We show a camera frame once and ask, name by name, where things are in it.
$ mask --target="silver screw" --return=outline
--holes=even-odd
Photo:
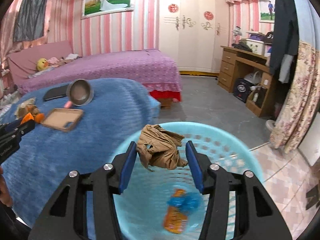
[[[78,176],[78,172],[77,171],[70,171],[69,176],[74,178],[74,177]]]
[[[253,177],[253,172],[252,171],[246,171],[244,173],[248,178],[252,178]]]
[[[212,169],[213,171],[217,171],[219,169],[219,165],[217,164],[211,164],[210,165],[210,169]]]
[[[113,169],[113,165],[111,163],[107,163],[103,166],[106,171],[110,171]]]

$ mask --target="basket rim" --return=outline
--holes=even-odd
[[[198,123],[198,122],[165,122],[165,123],[160,123],[159,125],[161,127],[164,126],[171,126],[171,125],[177,125],[177,124],[183,124],[183,125],[193,125],[193,126],[198,126],[198,127],[204,127],[204,128],[209,128],[211,130],[215,130],[215,131],[219,131],[222,132],[226,137],[229,137],[232,140],[237,141],[238,144],[240,144],[244,149],[247,150],[248,154],[246,154],[246,158],[248,158],[254,165],[256,171],[254,172],[254,174],[256,175],[256,177],[259,179],[259,181],[261,183],[264,183],[265,179],[264,179],[264,175],[263,175],[263,171],[262,171],[262,167],[259,163],[259,161],[257,160],[256,157],[254,157],[252,154],[250,154],[250,149],[247,147],[247,145],[244,144],[244,142],[242,142],[240,139],[238,139],[236,136],[234,136],[233,134],[222,130],[218,127],[214,127],[211,125],[207,125],[204,123]],[[125,151],[121,150],[121,148],[124,148],[125,145],[129,145],[131,141],[135,141],[137,142],[137,137],[139,138],[140,133],[142,130],[139,130],[135,133],[133,133],[132,135],[130,135],[128,138],[126,138],[115,150],[114,154],[111,156],[111,160],[113,160],[115,158],[116,155],[121,154]]]

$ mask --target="pink headboard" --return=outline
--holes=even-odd
[[[24,49],[8,55],[13,82],[20,87],[29,75],[34,74],[39,59],[61,58],[72,53],[69,41],[53,42]]]

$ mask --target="table covered with blue cloth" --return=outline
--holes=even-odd
[[[160,104],[150,98],[143,85],[116,78],[96,79],[89,83],[94,98],[85,106],[74,107],[82,109],[84,114],[72,131],[63,132],[36,124],[33,131],[22,137],[20,149],[2,164],[13,209],[30,227],[69,171],[89,173],[111,162],[113,151],[122,141],[146,124],[154,123],[154,111]],[[36,97],[35,105],[41,113],[63,108],[67,97],[42,100],[50,88],[23,96],[12,105],[2,122],[14,121],[18,104],[33,97]],[[88,233],[94,239],[92,215],[88,214]]]

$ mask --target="yellow duck plush toy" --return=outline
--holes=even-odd
[[[45,58],[41,58],[37,62],[37,70],[42,71],[45,70],[49,66],[49,63]]]

